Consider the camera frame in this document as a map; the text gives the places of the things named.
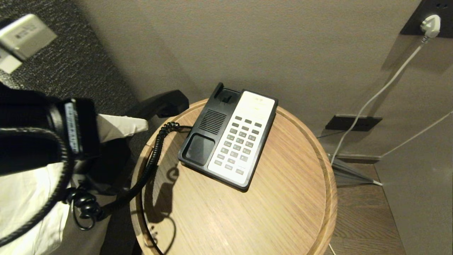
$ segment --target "wall socket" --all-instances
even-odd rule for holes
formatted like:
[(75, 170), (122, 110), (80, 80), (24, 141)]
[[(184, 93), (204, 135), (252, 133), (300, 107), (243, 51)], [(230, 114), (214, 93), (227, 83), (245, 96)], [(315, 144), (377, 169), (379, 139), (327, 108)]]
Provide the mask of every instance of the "wall socket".
[[(335, 115), (326, 125), (327, 130), (348, 130), (354, 123), (355, 115)], [(379, 117), (359, 117), (353, 131), (370, 131), (376, 126), (382, 118)]]
[(438, 37), (453, 38), (453, 0), (422, 0), (400, 34), (424, 35), (420, 25), (426, 17), (434, 14), (440, 17)]

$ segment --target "white tag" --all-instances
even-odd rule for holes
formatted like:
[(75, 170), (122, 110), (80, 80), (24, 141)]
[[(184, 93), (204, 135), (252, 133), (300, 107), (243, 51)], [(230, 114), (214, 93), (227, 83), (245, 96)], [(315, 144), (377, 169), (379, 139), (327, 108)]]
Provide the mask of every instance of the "white tag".
[(12, 73), (16, 70), (22, 62), (17, 60), (14, 56), (9, 54), (4, 49), (0, 49), (0, 69), (5, 71), (7, 74)]

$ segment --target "wooden table top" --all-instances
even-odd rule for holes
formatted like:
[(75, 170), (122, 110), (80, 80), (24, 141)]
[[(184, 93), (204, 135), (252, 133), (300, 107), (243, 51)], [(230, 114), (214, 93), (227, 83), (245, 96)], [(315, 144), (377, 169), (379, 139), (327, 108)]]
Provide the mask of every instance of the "wooden table top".
[[(192, 126), (206, 101), (168, 122)], [(143, 148), (132, 185), (156, 135)], [(246, 193), (182, 166), (177, 153), (186, 136), (167, 136), (154, 181), (130, 203), (145, 255), (159, 254), (153, 243), (178, 255), (324, 253), (335, 227), (337, 189), (326, 153), (300, 120), (277, 108)]]

